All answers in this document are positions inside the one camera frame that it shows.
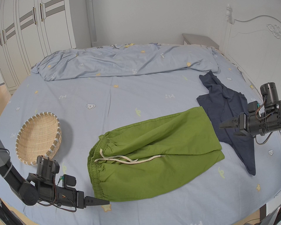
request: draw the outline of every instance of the bed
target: bed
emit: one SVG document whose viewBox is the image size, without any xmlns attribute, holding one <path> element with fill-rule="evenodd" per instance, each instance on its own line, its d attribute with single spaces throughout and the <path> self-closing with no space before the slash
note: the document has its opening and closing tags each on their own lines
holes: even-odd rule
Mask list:
<svg viewBox="0 0 281 225">
<path fill-rule="evenodd" d="M 259 28 L 251 31 L 257 31 L 257 40 L 260 38 L 258 30 L 264 26 L 262 30 L 265 34 L 262 35 L 265 41 L 281 41 L 267 26 L 268 20 L 273 18 L 264 16 L 239 22 L 232 18 L 230 6 L 227 10 L 225 45 L 221 49 L 227 58 L 212 49 L 212 57 L 219 66 L 219 71 L 214 74 L 228 88 L 243 93 L 248 102 L 257 100 L 261 103 L 257 91 L 259 85 L 270 81 L 277 83 L 278 78 L 273 75 L 278 70 L 271 67 L 267 70 L 272 75 L 269 80 L 255 78 L 253 73 L 256 72 L 247 67 L 249 60 L 240 61 L 235 55 L 237 51 L 246 53 L 244 46 L 238 49 L 236 41 L 242 42 L 248 37 L 244 34 L 241 40 L 237 40 L 243 33 L 241 29 L 245 29 L 244 26 L 252 28 L 254 22 L 259 23 Z M 273 20 L 276 26 L 281 25 Z M 280 62 L 279 56 L 273 63 L 281 65 Z M 87 157 L 98 136 L 124 125 L 199 106 L 196 98 L 208 93 L 199 79 L 200 74 L 205 72 L 178 69 L 131 76 L 95 74 L 94 77 L 49 82 L 39 74 L 31 73 L 0 116 L 0 139 L 10 149 L 13 165 L 23 177 L 27 177 L 29 172 L 35 173 L 35 166 L 23 164 L 16 156 L 17 133 L 32 115 L 53 112 L 60 119 L 62 128 L 62 143 L 54 158 L 60 164 L 56 183 L 60 175 L 75 176 L 75 188 L 84 191 L 85 195 L 94 196 L 87 171 Z M 280 134 L 274 132 L 265 145 L 255 145 L 255 176 L 246 171 L 228 144 L 221 142 L 221 145 L 224 160 L 181 188 L 151 199 L 111 202 L 110 205 L 87 207 L 71 213 L 39 204 L 25 206 L 4 181 L 0 182 L 1 198 L 38 224 L 230 225 L 255 212 L 281 190 Z"/>
</svg>

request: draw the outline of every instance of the wooden floor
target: wooden floor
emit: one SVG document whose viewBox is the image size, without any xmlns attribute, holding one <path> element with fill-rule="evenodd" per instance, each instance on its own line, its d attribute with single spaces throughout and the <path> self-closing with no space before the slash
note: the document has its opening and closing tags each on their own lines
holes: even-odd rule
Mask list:
<svg viewBox="0 0 281 225">
<path fill-rule="evenodd" d="M 5 85 L 1 85 L 0 86 L 0 115 L 1 113 L 3 112 L 5 106 L 7 105 L 7 103 L 9 102 L 11 98 L 11 95 L 10 93 L 8 92 L 8 90 L 6 89 L 6 86 Z M 20 213 L 19 211 L 17 211 L 15 208 L 13 207 L 10 207 L 7 205 L 7 207 L 14 211 L 18 217 L 26 224 L 26 225 L 36 225 L 36 223 L 32 222 L 30 219 L 28 219 L 25 215 L 23 215 L 22 213 Z M 260 213 L 259 213 L 259 210 L 254 212 L 252 215 L 248 216 L 247 218 L 245 218 L 244 220 L 241 220 L 239 222 L 237 222 L 236 224 L 234 225 L 243 225 L 244 223 L 246 223 L 247 221 L 249 220 L 252 220 L 252 219 L 257 219 L 260 217 Z M 258 223 L 259 220 L 253 220 L 253 221 L 250 221 L 249 223 L 250 224 L 255 224 L 255 223 Z"/>
</svg>

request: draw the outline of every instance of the nightstand top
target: nightstand top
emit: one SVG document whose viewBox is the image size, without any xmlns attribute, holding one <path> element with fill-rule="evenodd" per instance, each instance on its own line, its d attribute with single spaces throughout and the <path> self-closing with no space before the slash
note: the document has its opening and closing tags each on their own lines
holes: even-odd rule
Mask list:
<svg viewBox="0 0 281 225">
<path fill-rule="evenodd" d="M 207 47 L 212 46 L 216 49 L 219 49 L 219 45 L 209 37 L 187 33 L 183 33 L 182 36 L 187 44 L 202 44 L 206 45 Z"/>
</svg>

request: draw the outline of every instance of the wicker basket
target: wicker basket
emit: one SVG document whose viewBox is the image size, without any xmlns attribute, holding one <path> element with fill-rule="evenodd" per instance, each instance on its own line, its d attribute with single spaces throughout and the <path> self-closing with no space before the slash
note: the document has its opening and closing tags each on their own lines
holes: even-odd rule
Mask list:
<svg viewBox="0 0 281 225">
<path fill-rule="evenodd" d="M 21 162 L 37 165 L 37 156 L 52 159 L 62 141 L 60 122 L 50 112 L 42 112 L 29 118 L 20 129 L 16 140 L 16 154 Z"/>
</svg>

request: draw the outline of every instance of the door handle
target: door handle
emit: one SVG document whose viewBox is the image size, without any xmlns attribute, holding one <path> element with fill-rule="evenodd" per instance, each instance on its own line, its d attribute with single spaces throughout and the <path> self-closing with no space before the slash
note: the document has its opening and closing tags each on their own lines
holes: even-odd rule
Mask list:
<svg viewBox="0 0 281 225">
<path fill-rule="evenodd" d="M 41 21 L 43 22 L 44 18 L 43 18 L 43 10 L 42 10 L 42 6 L 43 6 L 43 4 L 41 4 L 41 3 L 40 3 Z"/>
<path fill-rule="evenodd" d="M 35 7 L 33 7 L 33 9 L 32 9 L 32 13 L 33 13 L 33 23 L 37 24 L 36 18 L 35 18 Z"/>
<path fill-rule="evenodd" d="M 2 30 L 2 34 L 3 34 L 4 44 L 6 44 L 5 36 L 4 36 L 4 30 Z"/>
</svg>

